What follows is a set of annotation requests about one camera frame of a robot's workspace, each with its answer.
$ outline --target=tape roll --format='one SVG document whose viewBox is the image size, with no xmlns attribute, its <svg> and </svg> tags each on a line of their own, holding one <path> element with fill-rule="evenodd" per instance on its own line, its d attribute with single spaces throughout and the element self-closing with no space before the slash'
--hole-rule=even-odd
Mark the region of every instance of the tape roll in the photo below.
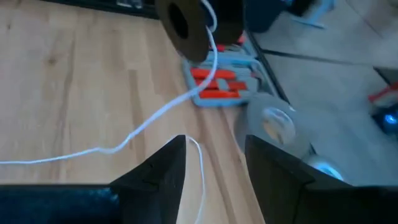
<svg viewBox="0 0 398 224">
<path fill-rule="evenodd" d="M 305 162 L 324 174 L 328 174 L 329 176 L 338 180 L 347 182 L 346 173 L 341 171 L 341 169 L 334 162 L 325 159 L 324 157 L 314 155 L 306 159 Z"/>
<path fill-rule="evenodd" d="M 234 44 L 243 32 L 242 0 L 208 0 L 218 25 L 213 33 L 217 44 Z M 202 62 L 209 51 L 206 26 L 212 26 L 200 0 L 156 0 L 156 11 L 174 47 L 192 62 Z"/>
<path fill-rule="evenodd" d="M 254 95 L 234 125 L 235 139 L 244 151 L 246 135 L 255 135 L 302 159 L 310 152 L 297 112 L 286 102 L 267 93 Z"/>
</svg>

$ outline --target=gray floor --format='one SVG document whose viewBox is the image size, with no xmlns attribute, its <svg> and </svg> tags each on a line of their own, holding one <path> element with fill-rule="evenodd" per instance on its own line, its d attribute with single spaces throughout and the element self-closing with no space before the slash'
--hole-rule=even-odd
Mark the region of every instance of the gray floor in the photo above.
<svg viewBox="0 0 398 224">
<path fill-rule="evenodd" d="M 267 56 L 317 154 L 353 185 L 398 185 L 398 142 L 371 119 L 367 96 L 386 84 L 372 67 Z"/>
<path fill-rule="evenodd" d="M 320 22 L 325 30 L 283 13 L 256 38 L 265 49 L 356 64 L 266 55 L 319 155 L 353 185 L 398 185 L 398 142 L 374 124 L 367 100 L 386 86 L 373 66 L 398 68 L 398 9 L 387 0 L 337 0 Z"/>
<path fill-rule="evenodd" d="M 256 37 L 269 50 L 398 68 L 398 8 L 387 0 L 336 0 L 320 22 L 326 29 L 304 26 L 282 13 Z"/>
</svg>

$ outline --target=wooden surface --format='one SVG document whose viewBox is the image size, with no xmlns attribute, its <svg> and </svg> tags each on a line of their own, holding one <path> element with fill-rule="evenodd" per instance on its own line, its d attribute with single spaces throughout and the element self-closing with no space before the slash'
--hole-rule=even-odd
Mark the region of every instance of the wooden surface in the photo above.
<svg viewBox="0 0 398 224">
<path fill-rule="evenodd" d="M 0 0 L 0 160 L 31 160 L 113 147 L 187 90 L 159 21 L 34 0 Z M 243 154 L 231 132 L 238 109 L 186 101 L 114 155 L 0 166 L 2 183 L 107 183 L 173 135 L 203 147 L 203 223 L 263 223 Z M 193 223 L 201 187 L 187 146 L 178 223 Z"/>
</svg>

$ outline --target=white wire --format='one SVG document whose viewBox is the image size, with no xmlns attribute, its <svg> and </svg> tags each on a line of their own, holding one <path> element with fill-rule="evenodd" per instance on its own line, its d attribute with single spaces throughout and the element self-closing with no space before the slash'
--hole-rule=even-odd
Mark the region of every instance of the white wire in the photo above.
<svg viewBox="0 0 398 224">
<path fill-rule="evenodd" d="M 198 211 L 198 215 L 197 215 L 197 219 L 195 221 L 195 224 L 199 223 L 200 217 L 201 217 L 201 213 L 203 210 L 203 206 L 205 204 L 205 198 L 206 198 L 206 187 L 205 187 L 205 171 L 203 170 L 203 154 L 201 151 L 201 147 L 199 145 L 199 143 L 194 140 L 193 137 L 191 136 L 187 136 L 186 137 L 191 140 L 193 143 L 195 143 L 195 145 L 197 146 L 198 149 L 198 153 L 199 153 L 199 161 L 200 161 L 200 175 L 201 175 L 201 199 L 200 199 L 200 206 L 199 206 L 199 211 Z"/>
<path fill-rule="evenodd" d="M 95 147 L 92 149 L 87 149 L 81 152 L 76 152 L 73 154 L 69 155 L 64 155 L 64 156 L 57 156 L 57 157 L 52 157 L 52 158 L 47 158 L 47 159 L 38 159 L 38 160 L 32 160 L 32 161 L 0 161 L 1 164 L 37 164 L 37 163 L 42 163 L 42 162 L 50 162 L 50 161 L 57 161 L 61 159 L 70 159 L 73 157 L 78 157 L 78 156 L 83 156 L 92 152 L 100 152 L 104 154 L 114 154 L 115 152 L 120 151 L 122 148 L 126 146 L 126 144 L 134 138 L 137 134 L 139 134 L 142 130 L 144 130 L 148 125 L 150 125 L 152 122 L 154 122 L 157 118 L 162 116 L 166 111 L 171 109 L 172 107 L 182 103 L 183 101 L 189 99 L 191 96 L 199 94 L 202 90 L 208 86 L 208 84 L 211 82 L 213 79 L 216 69 L 217 69 L 217 63 L 218 63 L 218 52 L 216 48 L 216 43 L 214 41 L 213 35 L 211 34 L 211 31 L 209 28 L 207 29 L 207 33 L 210 39 L 210 44 L 211 48 L 214 51 L 214 59 L 213 59 L 213 67 L 210 70 L 209 75 L 206 77 L 206 79 L 197 87 L 191 89 L 190 91 L 176 97 L 172 101 L 168 102 L 166 105 L 161 107 L 161 109 L 157 110 L 152 116 L 150 116 L 147 120 L 145 120 L 137 129 L 132 131 L 126 138 L 125 140 L 118 146 L 114 148 L 101 148 L 101 147 Z"/>
<path fill-rule="evenodd" d="M 216 31 L 218 25 L 216 13 L 214 12 L 213 7 L 207 0 L 201 0 L 201 2 L 207 8 L 207 11 L 210 13 L 211 19 L 213 20 L 213 25 L 209 29 L 211 32 L 214 32 Z"/>
<path fill-rule="evenodd" d="M 57 157 L 52 157 L 52 158 L 47 158 L 47 159 L 37 159 L 37 160 L 31 160 L 31 161 L 0 161 L 0 165 L 1 164 L 2 165 L 5 165 L 5 164 L 38 164 L 38 163 L 43 163 L 43 162 L 58 161 L 58 160 L 62 160 L 62 159 L 71 159 L 71 158 L 78 157 L 78 156 L 84 156 L 86 154 L 90 154 L 93 152 L 100 152 L 103 154 L 114 154 L 114 153 L 120 151 L 121 149 L 123 149 L 132 138 L 134 138 L 137 134 L 139 134 L 141 131 L 143 131 L 146 127 L 148 127 L 148 125 L 150 125 L 153 121 L 155 121 L 157 118 L 159 118 L 164 113 L 166 113 L 173 106 L 176 106 L 176 105 L 182 103 L 183 101 L 189 99 L 191 96 L 197 95 L 197 94 L 199 94 L 199 92 L 204 90 L 209 85 L 209 83 L 212 81 L 212 79 L 214 78 L 214 75 L 217 70 L 218 51 L 217 51 L 217 47 L 216 47 L 216 43 L 214 41 L 213 35 L 211 34 L 212 32 L 214 32 L 217 29 L 217 17 L 216 17 L 216 14 L 215 14 L 211 4 L 207 0 L 201 0 L 201 1 L 202 1 L 203 5 L 205 5 L 205 7 L 208 9 L 211 18 L 213 19 L 212 27 L 210 27 L 210 28 L 206 27 L 206 30 L 207 30 L 207 34 L 209 36 L 211 48 L 213 49 L 213 52 L 214 52 L 214 59 L 213 59 L 213 66 L 210 70 L 209 75 L 205 78 L 205 80 L 200 85 L 198 85 L 197 87 L 191 89 L 190 91 L 176 97 L 175 99 L 173 99 L 172 101 L 168 102 L 166 105 L 161 107 L 152 116 L 150 116 L 147 120 L 145 120 L 137 129 L 132 131 L 121 144 L 119 144 L 118 146 L 116 146 L 114 148 L 95 147 L 92 149 L 87 149 L 87 150 L 72 153 L 69 155 L 57 156 Z M 189 140 L 191 140 L 193 143 L 195 143 L 195 145 L 198 149 L 198 153 L 199 153 L 202 195 L 201 195 L 197 219 L 195 220 L 195 224 L 198 224 L 200 221 L 200 217 L 201 217 L 201 214 L 203 211 L 203 206 L 205 204 L 204 202 L 206 199 L 205 171 L 203 169 L 203 154 L 202 154 L 201 147 L 200 147 L 199 143 L 195 139 L 193 139 L 191 136 L 186 135 L 186 137 Z"/>
</svg>

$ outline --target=silver tape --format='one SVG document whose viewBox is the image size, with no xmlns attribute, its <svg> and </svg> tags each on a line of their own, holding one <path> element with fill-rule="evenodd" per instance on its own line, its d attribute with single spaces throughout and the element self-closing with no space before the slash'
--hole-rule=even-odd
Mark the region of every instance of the silver tape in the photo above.
<svg viewBox="0 0 398 224">
<path fill-rule="evenodd" d="M 312 155 L 308 159 L 305 159 L 304 162 L 323 172 L 324 174 L 328 174 L 331 177 L 347 182 L 346 173 L 342 172 L 342 170 L 334 162 L 324 157 Z"/>
<path fill-rule="evenodd" d="M 254 95 L 234 124 L 235 139 L 244 151 L 246 135 L 255 135 L 289 154 L 303 159 L 310 142 L 302 131 L 297 112 L 267 93 Z"/>
</svg>

